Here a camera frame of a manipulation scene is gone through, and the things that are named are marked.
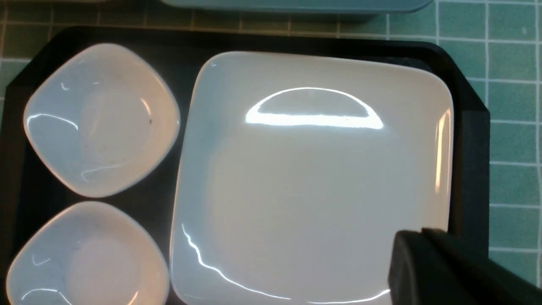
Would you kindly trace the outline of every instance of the tile grout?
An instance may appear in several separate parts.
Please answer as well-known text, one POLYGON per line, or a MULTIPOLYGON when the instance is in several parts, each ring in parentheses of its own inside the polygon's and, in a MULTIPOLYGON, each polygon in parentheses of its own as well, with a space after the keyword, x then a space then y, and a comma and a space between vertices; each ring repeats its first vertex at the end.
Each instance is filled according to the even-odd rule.
POLYGON ((490 251, 493 252, 516 252, 516 253, 538 253, 538 249, 529 249, 529 248, 508 248, 508 247, 489 247, 490 251))
POLYGON ((386 14, 386 35, 384 35, 386 40, 390 39, 390 14, 386 14))
MULTIPOLYGON (((448 2, 448 3, 471 3, 471 4, 483 4, 486 3, 484 0, 440 0, 441 2, 448 2)), ((501 0, 488 0, 487 3, 490 4, 497 4, 497 5, 529 5, 529 6, 536 6, 534 2, 524 2, 524 1, 501 1, 501 0)))
POLYGON ((489 204, 490 207, 496 208, 531 208, 540 209, 540 205, 515 205, 515 204, 489 204))
POLYGON ((486 107, 489 109, 489 0, 485 0, 485 11, 486 11, 486 15, 485 15, 485 42, 484 42, 484 47, 485 47, 485 52, 486 52, 486 70, 485 70, 485 74, 486 74, 486 79, 485 79, 485 83, 484 83, 484 89, 485 89, 485 92, 484 92, 484 101, 483 103, 486 104, 486 107))
POLYGON ((507 166, 527 166, 527 167, 541 167, 540 163, 528 163, 528 162, 509 162, 509 161, 490 161, 490 165, 507 165, 507 166))
MULTIPOLYGON (((539 21, 539 13, 538 13, 538 7, 534 10, 534 34, 537 44, 535 45, 535 64, 536 64, 536 73, 537 73, 537 82, 540 82, 540 45, 538 44, 540 37, 539 37, 539 29, 538 29, 538 21, 539 21)), ((536 98, 535 98, 535 117, 536 122, 540 122, 540 85, 537 85, 535 88, 536 92, 536 98)), ((536 160, 537 163, 540 163, 540 125, 537 124, 536 127, 536 133, 535 133, 535 154, 536 154, 536 160)), ((542 177, 540 176, 540 167, 537 167, 537 179, 538 179, 538 192, 539 192, 539 202, 542 202, 542 177)), ((541 262, 540 262, 540 251, 542 251, 542 213, 540 210, 538 211, 538 257, 537 257, 537 286, 541 287, 542 284, 540 274, 540 269, 542 268, 541 262)))
POLYGON ((436 31, 436 44, 437 46, 440 45, 440 13, 439 13, 439 4, 440 0, 436 0, 435 1, 435 23, 436 23, 436 28, 435 28, 435 31, 436 31))

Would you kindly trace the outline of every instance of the black plastic tray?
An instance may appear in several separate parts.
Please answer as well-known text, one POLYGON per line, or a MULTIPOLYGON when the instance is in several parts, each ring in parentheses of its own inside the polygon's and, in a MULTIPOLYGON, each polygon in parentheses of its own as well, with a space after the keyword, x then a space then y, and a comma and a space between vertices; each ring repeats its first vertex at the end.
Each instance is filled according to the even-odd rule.
MULTIPOLYGON (((0 274, 3 282, 11 260, 43 224, 72 204, 92 200, 70 191, 43 165, 25 137, 22 116, 32 93, 57 68, 83 49, 103 42, 117 43, 139 54, 163 77, 179 104, 179 137, 163 162, 133 187, 98 199, 125 211, 147 229, 166 260, 169 261, 173 199, 192 88, 207 59, 230 50, 388 62, 421 68, 440 77, 450 89, 455 112, 448 231, 472 248, 487 253, 489 112, 440 47, 425 42, 75 27, 54 37, 8 86, 5 96, 0 134, 0 244, 3 247, 0 274)), ((170 289, 167 304, 183 303, 170 289)))

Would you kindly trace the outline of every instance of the square bowl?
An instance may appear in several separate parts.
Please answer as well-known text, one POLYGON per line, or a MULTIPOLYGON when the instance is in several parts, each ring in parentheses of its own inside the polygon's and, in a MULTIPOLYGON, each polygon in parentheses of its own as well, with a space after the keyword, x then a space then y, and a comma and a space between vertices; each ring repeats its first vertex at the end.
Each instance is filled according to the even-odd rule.
POLYGON ((86 201, 47 222, 8 272, 11 304, 162 305, 169 274, 149 234, 121 210, 86 201))
POLYGON ((113 44, 68 60, 32 95, 24 131, 47 168, 74 192, 116 194, 148 175, 179 132, 175 98, 138 55, 113 44))
POLYGON ((453 103, 415 68, 228 52, 201 69, 173 215, 187 304, 391 304, 398 230, 448 228, 453 103))

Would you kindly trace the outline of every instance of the green tiled surface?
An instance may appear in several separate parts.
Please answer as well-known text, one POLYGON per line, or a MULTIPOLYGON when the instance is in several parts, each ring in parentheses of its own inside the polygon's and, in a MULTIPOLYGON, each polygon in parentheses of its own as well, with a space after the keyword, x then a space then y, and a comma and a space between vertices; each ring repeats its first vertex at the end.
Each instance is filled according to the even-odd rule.
POLYGON ((243 13, 243 30, 248 31, 277 31, 288 30, 288 15, 248 12, 243 13))
POLYGON ((483 3, 444 2, 440 3, 438 13, 442 36, 483 39, 486 35, 486 6, 483 3))
POLYGON ((469 80, 470 85, 476 91, 482 102, 486 102, 486 82, 480 80, 469 80))
POLYGON ((390 16, 390 34, 435 36, 435 3, 431 3, 423 10, 412 14, 390 16))
POLYGON ((49 22, 51 19, 50 3, 10 2, 8 21, 49 22))
POLYGON ((98 5, 96 4, 55 3, 54 11, 54 23, 87 25, 98 22, 98 5))
POLYGON ((7 24, 4 33, 2 56, 6 58, 30 58, 47 43, 49 26, 7 24))
POLYGON ((299 32, 317 32, 317 33, 336 33, 337 18, 334 16, 315 16, 315 15, 292 15, 292 31, 299 32))
POLYGON ((189 27, 192 10, 172 10, 159 0, 150 0, 147 7, 147 25, 153 27, 189 27))
POLYGON ((484 78, 486 76, 486 45, 473 41, 441 41, 448 54, 466 77, 484 78))
POLYGON ((497 252, 490 251, 489 258, 504 268, 519 275, 524 280, 537 283, 537 253, 497 252))
POLYGON ((489 62, 489 78, 537 79, 535 45, 490 43, 489 62))
POLYGON ((3 61, 0 65, 0 94, 5 95, 5 88, 9 82, 19 74, 27 65, 26 62, 3 61))
POLYGON ((489 208, 489 246, 519 249, 537 249, 539 209, 489 208))
POLYGON ((491 4, 489 39, 534 40, 534 13, 535 10, 529 5, 491 4))
POLYGON ((489 84, 491 118, 502 120, 536 120, 537 86, 535 84, 489 84))
POLYGON ((494 161, 536 163, 536 130, 535 125, 492 123, 489 158, 494 161))
POLYGON ((406 15, 314 16, 175 9, 158 0, 0 2, 0 91, 67 26, 152 27, 428 41, 446 50, 492 112, 490 256, 540 285, 542 0, 437 0, 406 15))
POLYGON ((540 205, 535 166, 491 164, 489 202, 505 205, 540 205))
POLYGON ((196 11, 194 26, 200 29, 238 29, 240 16, 238 12, 196 11))
POLYGON ((386 16, 371 16, 364 22, 359 17, 341 17, 340 32, 344 34, 386 34, 386 16))

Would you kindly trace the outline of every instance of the green tile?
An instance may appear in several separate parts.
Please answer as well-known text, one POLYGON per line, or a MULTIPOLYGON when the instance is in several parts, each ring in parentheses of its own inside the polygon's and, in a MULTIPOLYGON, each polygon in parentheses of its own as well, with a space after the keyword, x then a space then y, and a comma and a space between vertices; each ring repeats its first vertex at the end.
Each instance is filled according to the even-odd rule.
POLYGON ((489 83, 489 112, 492 119, 536 120, 536 85, 489 83))
POLYGON ((179 9, 149 0, 147 5, 147 25, 154 27, 189 27, 192 20, 191 9, 179 9))
POLYGON ((32 58, 47 43, 49 26, 8 24, 4 38, 5 58, 32 58))
POLYGON ((440 41, 467 77, 486 77, 486 45, 483 42, 440 41))
POLYGON ((142 26, 145 0, 120 0, 100 4, 100 24, 107 26, 142 26))
POLYGON ((490 4, 489 38, 534 40, 534 5, 490 4))
POLYGON ((362 20, 350 16, 340 17, 340 32, 344 34, 386 34, 386 15, 371 16, 362 20))
POLYGON ((287 31, 288 15, 264 12, 244 12, 243 30, 287 31))
POLYGON ((51 28, 51 38, 55 37, 58 33, 70 27, 71 26, 53 26, 51 28))
POLYGON ((8 21, 47 22, 51 21, 51 4, 10 2, 8 21))
POLYGON ((302 32, 335 33, 337 16, 293 14, 290 30, 302 32))
POLYGON ((0 66, 0 97, 5 96, 5 88, 27 65, 26 62, 3 61, 0 66))
POLYGON ((538 254, 490 251, 489 258, 517 276, 536 285, 538 254))
POLYGON ((390 15, 390 34, 436 35, 435 3, 411 14, 390 15))
POLYGON ((539 210, 534 208, 489 208, 489 246, 538 248, 539 210))
POLYGON ((238 12, 196 11, 194 23, 200 29, 239 29, 241 15, 238 12))
POLYGON ((55 23, 96 24, 98 6, 94 3, 55 3, 55 23))
POLYGON ((489 165, 489 202, 539 205, 538 172, 534 166, 489 165))
POLYGON ((476 94, 478 94, 478 97, 482 100, 482 102, 486 102, 486 82, 485 81, 478 81, 478 80, 470 80, 470 85, 476 91, 476 94))
POLYGON ((492 123, 489 159, 536 162, 536 132, 536 125, 492 123))
POLYGON ((486 5, 441 2, 438 6, 441 37, 485 38, 486 5))
POLYGON ((534 45, 489 44, 489 78, 536 80, 534 45))

